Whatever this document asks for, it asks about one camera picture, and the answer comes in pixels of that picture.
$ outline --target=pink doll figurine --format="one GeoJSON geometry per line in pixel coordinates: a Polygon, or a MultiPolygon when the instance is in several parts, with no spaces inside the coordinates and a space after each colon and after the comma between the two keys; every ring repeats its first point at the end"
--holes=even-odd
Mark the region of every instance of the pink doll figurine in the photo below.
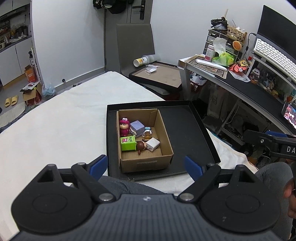
{"type": "Polygon", "coordinates": [[[119,121],[120,137],[126,137],[129,134],[130,123],[127,118],[119,121]]]}

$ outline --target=plastic bottle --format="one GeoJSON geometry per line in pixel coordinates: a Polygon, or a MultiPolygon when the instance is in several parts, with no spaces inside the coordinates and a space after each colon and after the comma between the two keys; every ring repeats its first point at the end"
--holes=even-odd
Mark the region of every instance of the plastic bottle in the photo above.
{"type": "Polygon", "coordinates": [[[142,58],[135,59],[133,61],[133,65],[135,67],[139,67],[142,65],[150,64],[150,63],[157,61],[157,60],[159,60],[159,57],[156,54],[144,55],[142,58]]]}
{"type": "Polygon", "coordinates": [[[212,61],[212,58],[214,57],[214,55],[215,55],[214,46],[213,45],[209,45],[207,47],[207,52],[205,54],[205,60],[211,62],[212,61]]]}

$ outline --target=white charger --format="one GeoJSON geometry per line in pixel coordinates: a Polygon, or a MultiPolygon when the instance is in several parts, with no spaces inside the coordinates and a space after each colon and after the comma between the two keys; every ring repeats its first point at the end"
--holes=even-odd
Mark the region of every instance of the white charger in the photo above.
{"type": "Polygon", "coordinates": [[[156,140],[154,137],[152,137],[149,141],[146,142],[146,148],[149,151],[154,151],[159,145],[160,141],[156,140]]]}

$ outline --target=kitchen cabinet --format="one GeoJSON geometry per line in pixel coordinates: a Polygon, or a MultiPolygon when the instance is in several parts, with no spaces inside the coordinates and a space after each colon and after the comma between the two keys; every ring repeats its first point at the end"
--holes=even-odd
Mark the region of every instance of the kitchen cabinet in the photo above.
{"type": "Polygon", "coordinates": [[[0,16],[12,11],[12,0],[4,0],[0,4],[0,16]]]}
{"type": "Polygon", "coordinates": [[[13,0],[12,9],[15,10],[27,4],[30,4],[30,0],[13,0]]]}
{"type": "Polygon", "coordinates": [[[14,45],[0,53],[0,79],[2,84],[6,85],[20,75],[22,71],[14,45]]]}
{"type": "Polygon", "coordinates": [[[32,38],[28,38],[20,43],[17,43],[15,45],[15,48],[17,51],[17,58],[20,64],[20,69],[22,71],[22,74],[24,74],[25,67],[31,64],[28,53],[29,51],[31,51],[32,48],[32,38]]]}

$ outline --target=white keyboard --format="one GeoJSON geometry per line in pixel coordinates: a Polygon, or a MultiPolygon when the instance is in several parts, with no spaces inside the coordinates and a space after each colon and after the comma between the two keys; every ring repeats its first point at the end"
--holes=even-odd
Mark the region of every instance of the white keyboard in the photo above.
{"type": "Polygon", "coordinates": [[[273,46],[261,39],[257,39],[254,53],[264,57],[296,82],[296,64],[273,46]]]}

